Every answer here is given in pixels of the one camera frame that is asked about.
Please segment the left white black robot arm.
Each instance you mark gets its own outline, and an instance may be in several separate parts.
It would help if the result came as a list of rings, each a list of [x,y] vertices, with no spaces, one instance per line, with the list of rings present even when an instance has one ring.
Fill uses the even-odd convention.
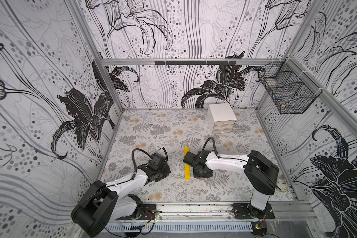
[[[134,171],[115,181],[104,183],[97,180],[92,183],[71,212],[72,221],[93,238],[111,220],[136,220],[148,213],[143,209],[141,199],[132,192],[169,175],[168,154],[165,148],[161,149],[163,154],[148,154],[142,149],[134,149],[131,152]]]

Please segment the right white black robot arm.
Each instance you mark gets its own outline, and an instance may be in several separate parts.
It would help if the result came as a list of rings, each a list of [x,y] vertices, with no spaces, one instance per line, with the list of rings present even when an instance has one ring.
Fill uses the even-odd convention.
[[[183,162],[192,167],[197,179],[210,178],[216,170],[245,174],[254,188],[249,203],[251,211],[265,211],[277,187],[279,168],[255,150],[248,155],[225,155],[208,150],[197,154],[187,152]]]

